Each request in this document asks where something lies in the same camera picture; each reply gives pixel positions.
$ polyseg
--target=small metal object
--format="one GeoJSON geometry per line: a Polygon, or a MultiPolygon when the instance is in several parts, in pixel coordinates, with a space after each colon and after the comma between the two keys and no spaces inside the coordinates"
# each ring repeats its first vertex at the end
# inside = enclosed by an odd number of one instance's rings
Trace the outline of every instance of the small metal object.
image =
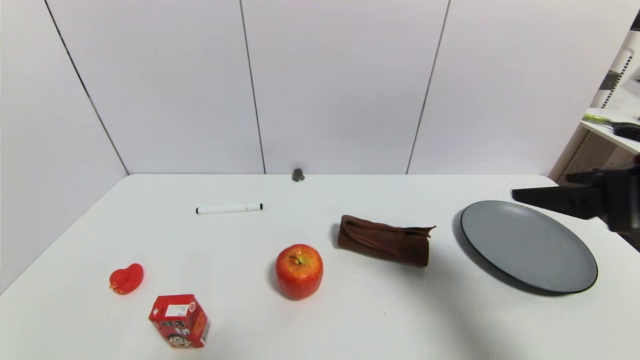
{"type": "Polygon", "coordinates": [[[609,70],[600,84],[600,90],[613,90],[618,84],[620,73],[609,70]]]}
{"type": "Polygon", "coordinates": [[[296,181],[297,183],[299,183],[300,181],[305,179],[305,175],[302,174],[302,169],[301,168],[297,168],[296,170],[293,170],[293,175],[291,176],[291,179],[293,179],[293,181],[296,181]]]}

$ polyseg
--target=rolled brown towel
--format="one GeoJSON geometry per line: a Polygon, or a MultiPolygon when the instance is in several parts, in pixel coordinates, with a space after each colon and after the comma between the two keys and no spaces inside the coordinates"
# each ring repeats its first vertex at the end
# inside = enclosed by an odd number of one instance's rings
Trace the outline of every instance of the rolled brown towel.
{"type": "Polygon", "coordinates": [[[427,266],[427,239],[434,227],[394,227],[343,215],[338,246],[374,258],[427,266]]]}

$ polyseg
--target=red toy duck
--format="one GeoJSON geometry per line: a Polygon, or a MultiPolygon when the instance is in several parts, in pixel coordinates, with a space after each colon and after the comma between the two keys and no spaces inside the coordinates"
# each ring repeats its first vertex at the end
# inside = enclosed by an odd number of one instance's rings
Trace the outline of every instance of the red toy duck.
{"type": "Polygon", "coordinates": [[[126,269],[118,269],[109,278],[109,287],[116,294],[125,295],[134,291],[142,283],[144,271],[140,264],[131,264],[126,269]]]}

